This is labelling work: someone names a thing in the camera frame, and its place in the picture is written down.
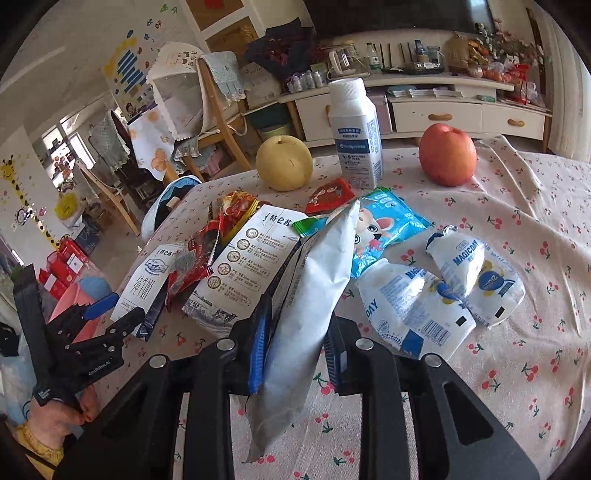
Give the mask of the person's left hand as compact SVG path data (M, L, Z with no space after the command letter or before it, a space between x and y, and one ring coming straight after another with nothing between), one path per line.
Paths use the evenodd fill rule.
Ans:
M23 424L27 441L31 441L35 447L61 449L65 437L71 433L73 427L91 422L100 411L93 386L87 387L78 400L81 411L55 400L40 406L37 400L32 398L28 419Z

